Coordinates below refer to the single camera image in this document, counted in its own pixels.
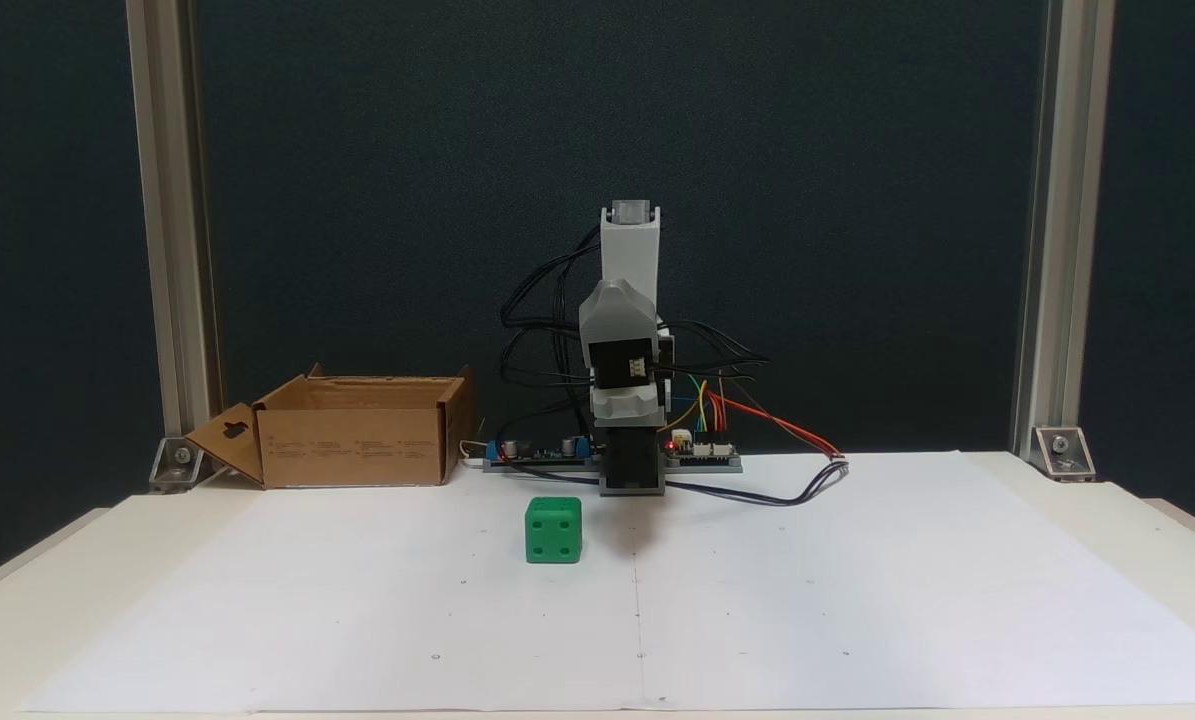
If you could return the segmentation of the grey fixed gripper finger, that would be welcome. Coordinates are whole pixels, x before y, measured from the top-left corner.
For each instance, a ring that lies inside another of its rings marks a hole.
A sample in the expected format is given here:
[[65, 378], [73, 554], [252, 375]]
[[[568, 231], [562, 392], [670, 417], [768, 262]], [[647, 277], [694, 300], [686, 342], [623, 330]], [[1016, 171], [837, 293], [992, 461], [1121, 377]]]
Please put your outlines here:
[[656, 334], [652, 300], [626, 281], [601, 281], [580, 304], [580, 341], [649, 340]]

